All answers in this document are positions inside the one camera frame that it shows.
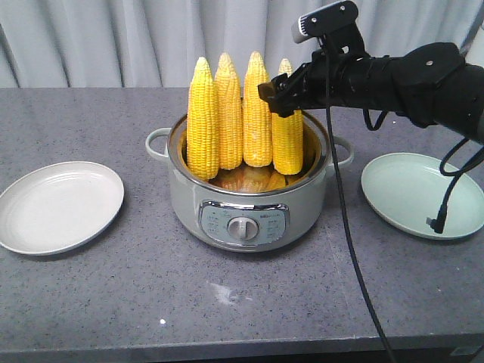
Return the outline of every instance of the plate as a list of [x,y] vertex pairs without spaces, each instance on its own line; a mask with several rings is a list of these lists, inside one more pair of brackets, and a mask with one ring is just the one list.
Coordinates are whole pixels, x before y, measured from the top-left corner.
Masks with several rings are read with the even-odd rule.
[[121,178],[106,166],[86,161],[46,166],[0,195],[0,244],[36,256],[71,250],[101,233],[123,198]]
[[[439,164],[440,160],[420,154],[383,155],[366,165],[361,186],[383,219],[410,234],[450,240],[478,231],[484,225],[484,193],[467,174],[451,193],[443,233],[435,233],[427,224],[427,218],[436,218],[452,179],[440,174]],[[449,164],[445,169],[457,170]]]

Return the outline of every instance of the mint green plate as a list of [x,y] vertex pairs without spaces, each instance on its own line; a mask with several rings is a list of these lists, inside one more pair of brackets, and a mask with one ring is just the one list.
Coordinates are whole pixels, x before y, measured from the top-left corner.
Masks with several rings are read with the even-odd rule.
[[[484,193],[467,174],[455,185],[442,234],[427,224],[436,218],[451,177],[439,172],[440,160],[420,154],[396,153],[366,165],[361,186],[371,207],[388,223],[416,236],[450,240],[472,234],[484,225]],[[457,170],[447,164],[448,171]]]

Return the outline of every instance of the table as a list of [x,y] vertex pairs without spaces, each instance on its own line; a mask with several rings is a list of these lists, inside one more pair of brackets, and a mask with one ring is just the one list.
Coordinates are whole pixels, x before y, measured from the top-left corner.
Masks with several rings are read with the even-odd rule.
[[[126,189],[110,227],[80,248],[45,257],[0,249],[0,361],[382,349],[352,269],[334,179],[314,227],[279,250],[231,253],[184,229],[170,205],[167,169],[147,155],[144,140],[173,125],[187,102],[186,88],[0,90],[0,191],[71,160],[110,167]],[[325,120],[323,111],[312,113]],[[442,158],[460,137],[395,115],[369,132],[360,110],[335,107],[332,114],[335,133],[355,146],[355,161],[343,171],[350,225],[392,346],[480,346],[483,232],[448,242],[405,234],[377,216],[359,184],[375,157],[408,151]],[[484,168],[470,174],[482,186]]]

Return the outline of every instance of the pot handle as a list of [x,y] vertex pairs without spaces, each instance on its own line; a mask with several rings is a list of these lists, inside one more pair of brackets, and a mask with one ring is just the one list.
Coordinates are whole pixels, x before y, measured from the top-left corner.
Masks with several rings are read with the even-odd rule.
[[148,137],[146,138],[146,141],[144,142],[144,147],[146,147],[146,151],[148,152],[148,154],[151,157],[153,157],[156,160],[163,161],[163,162],[166,162],[166,161],[169,160],[167,146],[165,146],[165,153],[162,154],[162,153],[159,153],[159,152],[153,150],[151,148],[151,143],[153,142],[153,140],[155,138],[159,138],[161,136],[168,136],[171,131],[172,131],[171,128],[169,128],[169,127],[163,127],[161,129],[154,130],[152,133],[150,133],[148,135]]
[[[338,166],[340,168],[347,167],[355,159],[355,148],[346,139],[341,138],[340,136],[334,136],[334,144],[343,146],[346,149],[346,151],[348,151],[349,153],[348,157],[345,160],[338,161]],[[327,167],[330,174],[333,175],[334,163],[329,164]]]

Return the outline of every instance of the black wire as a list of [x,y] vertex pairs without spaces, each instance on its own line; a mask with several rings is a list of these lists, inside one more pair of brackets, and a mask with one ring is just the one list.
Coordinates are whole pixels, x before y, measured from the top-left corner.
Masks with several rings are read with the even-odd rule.
[[358,279],[358,284],[361,289],[361,293],[363,294],[363,299],[365,299],[366,306],[368,311],[370,312],[371,320],[377,329],[378,335],[382,341],[383,346],[385,347],[386,352],[390,358],[392,363],[397,363],[395,355],[393,353],[392,347],[390,346],[388,339],[386,338],[385,333],[383,332],[383,328],[381,327],[380,321],[378,320],[377,313],[373,307],[373,304],[370,299],[370,295],[366,289],[365,280],[363,279],[363,275],[361,273],[361,269],[358,264],[358,259],[356,258],[355,248],[353,246],[353,240],[351,238],[351,232],[349,230],[349,222],[348,222],[348,215],[346,212],[346,202],[343,193],[343,181],[341,179],[340,168],[338,166],[338,157],[336,148],[334,147],[334,136],[333,136],[333,126],[331,125],[331,112],[330,112],[330,58],[328,54],[326,54],[326,119],[327,119],[327,132],[330,137],[330,148],[331,148],[331,155],[333,157],[333,164],[334,164],[334,171],[337,180],[338,186],[338,194],[340,196],[340,205],[341,205],[341,216],[343,217],[343,226],[345,228],[346,234],[346,242],[348,243],[349,254],[351,256],[353,268],[355,269],[356,278]]
[[457,175],[462,175],[465,172],[470,171],[471,169],[475,168],[478,166],[482,161],[484,161],[484,147],[481,148],[481,150],[477,151],[473,157],[471,157],[462,168],[459,170],[456,170],[454,172],[447,172],[445,171],[445,164],[448,162],[448,160],[454,156],[454,154],[467,142],[469,141],[468,138],[463,138],[457,145],[455,145],[442,159],[440,162],[439,166],[439,171],[442,175],[444,176],[457,176]]
[[468,138],[464,138],[459,143],[457,143],[442,159],[439,165],[439,171],[444,176],[451,176],[452,180],[448,183],[447,190],[445,191],[444,197],[442,199],[442,203],[440,204],[439,211],[437,212],[437,218],[431,219],[427,218],[427,224],[438,234],[443,233],[445,227],[445,220],[447,219],[447,211],[448,211],[448,200],[450,199],[451,193],[454,190],[455,185],[461,178],[461,176],[470,171],[471,169],[478,166],[482,161],[484,161],[484,147],[481,150],[477,151],[459,170],[454,172],[447,172],[445,171],[445,164],[448,160],[454,156],[454,154],[467,142],[469,141]]
[[375,124],[371,125],[370,111],[366,108],[363,109],[363,119],[365,120],[366,128],[370,131],[377,131],[383,125],[386,115],[388,115],[388,111],[381,111]]

